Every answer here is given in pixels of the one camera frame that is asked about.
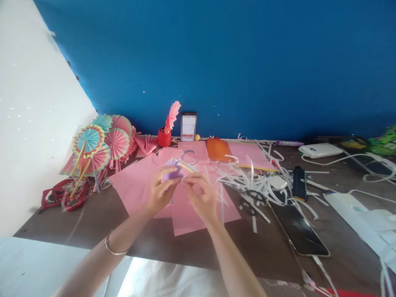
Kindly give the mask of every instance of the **red cup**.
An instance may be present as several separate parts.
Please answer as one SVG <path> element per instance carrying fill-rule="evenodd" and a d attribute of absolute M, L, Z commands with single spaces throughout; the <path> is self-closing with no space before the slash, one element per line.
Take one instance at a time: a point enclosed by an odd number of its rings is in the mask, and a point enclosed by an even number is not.
<path fill-rule="evenodd" d="M 165 127 L 162 127 L 158 130 L 158 144 L 162 147 L 167 147 L 170 145 L 172 141 L 171 139 L 172 132 L 171 131 L 169 131 L 169 133 L 162 132 L 164 131 L 164 129 Z"/>

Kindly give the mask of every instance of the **white cloth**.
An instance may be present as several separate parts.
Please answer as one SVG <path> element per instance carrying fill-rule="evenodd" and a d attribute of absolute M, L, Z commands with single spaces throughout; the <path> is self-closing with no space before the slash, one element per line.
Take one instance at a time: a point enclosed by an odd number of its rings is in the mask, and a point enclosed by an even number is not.
<path fill-rule="evenodd" d="M 228 296 L 219 271 L 133 258 L 118 297 Z"/>

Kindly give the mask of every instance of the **silver bangle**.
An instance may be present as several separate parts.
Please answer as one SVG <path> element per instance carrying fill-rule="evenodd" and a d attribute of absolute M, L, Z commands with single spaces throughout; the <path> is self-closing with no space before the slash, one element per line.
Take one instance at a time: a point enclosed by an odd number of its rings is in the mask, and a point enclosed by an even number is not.
<path fill-rule="evenodd" d="M 108 247 L 108 237 L 110 236 L 110 234 L 113 232 L 114 230 L 111 230 L 110 231 L 110 233 L 108 234 L 108 236 L 106 237 L 106 241 L 104 242 L 104 246 L 106 247 L 106 249 L 112 254 L 112 255 L 114 255 L 114 256 L 119 256 L 119 255 L 125 255 L 128 251 L 129 251 L 129 249 L 128 250 L 126 250 L 125 252 L 121 252 L 121 253 L 115 253 L 115 252 L 113 252 L 109 247 Z"/>
<path fill-rule="evenodd" d="M 184 160 L 183 160 L 183 155 L 184 155 L 185 153 L 194 153 L 194 154 L 197 156 L 196 160 L 195 160 L 194 162 L 191 162 L 191 163 L 184 161 Z M 192 150 L 184 151 L 184 152 L 180 155 L 180 161 L 182 161 L 184 164 L 187 164 L 187 165 L 193 165 L 193 164 L 195 164 L 195 163 L 198 161 L 198 154 L 197 154 L 196 152 L 192 151 Z"/>

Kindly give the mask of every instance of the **brown table surface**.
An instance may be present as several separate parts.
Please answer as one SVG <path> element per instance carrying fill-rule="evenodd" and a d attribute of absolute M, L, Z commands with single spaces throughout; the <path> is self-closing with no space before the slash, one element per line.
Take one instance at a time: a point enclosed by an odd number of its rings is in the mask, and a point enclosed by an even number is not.
<path fill-rule="evenodd" d="M 312 181 L 335 191 L 346 193 L 351 189 L 359 189 L 388 199 L 392 199 L 395 193 L 396 188 L 388 182 L 363 182 L 363 173 L 343 162 L 329 166 L 315 165 L 301 160 L 297 148 L 277 146 L 276 150 L 285 157 L 281 164 L 288 170 L 292 170 L 294 166 L 302 166 L 305 170 L 330 171 L 330 174 L 307 176 L 311 176 Z M 339 156 L 335 156 L 317 161 L 327 163 L 338 158 Z M 228 187 L 225 188 L 239 210 L 239 194 Z M 310 185 L 307 185 L 307 189 L 323 193 Z M 394 203 L 359 193 L 354 193 L 354 196 L 369 209 L 387 209 L 396 213 Z M 321 261 L 335 287 L 339 290 L 379 295 L 379 257 L 331 206 L 325 206 L 312 197 L 309 205 L 318 213 L 319 219 L 313 221 L 309 212 L 304 213 L 314 224 L 315 231 L 331 253 L 331 257 L 321 258 Z M 257 234 L 253 233 L 251 216 L 244 210 L 239 211 L 242 219 L 226 223 L 225 227 L 256 276 L 303 283 L 298 264 L 300 263 L 317 285 L 330 288 L 311 257 L 297 256 L 298 261 L 296 260 L 269 209 L 264 209 L 264 213 L 271 223 L 268 224 L 263 218 L 257 217 Z M 92 195 L 82 207 L 72 212 L 62 213 L 60 207 L 36 212 L 15 236 L 92 249 L 110 230 L 127 218 L 127 211 L 116 190 L 110 187 Z M 175 237 L 171 219 L 151 220 L 135 240 L 128 255 L 219 269 L 207 230 Z M 392 272 L 391 277 L 396 283 L 396 276 Z"/>

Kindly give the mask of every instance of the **black phone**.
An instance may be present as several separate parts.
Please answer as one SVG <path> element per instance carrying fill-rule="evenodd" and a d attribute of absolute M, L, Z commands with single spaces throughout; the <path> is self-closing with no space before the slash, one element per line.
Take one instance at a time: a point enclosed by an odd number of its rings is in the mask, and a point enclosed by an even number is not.
<path fill-rule="evenodd" d="M 286 196 L 274 191 L 276 197 L 285 202 Z M 279 206 L 269 202 L 281 228 L 285 232 L 294 249 L 302 256 L 329 257 L 330 252 L 309 223 L 304 219 L 297 207 L 288 201 L 288 205 Z"/>
<path fill-rule="evenodd" d="M 195 141 L 195 134 L 197 133 L 197 113 L 187 113 L 183 112 L 182 115 L 182 123 L 181 123 L 181 133 L 180 140 L 181 141 Z"/>

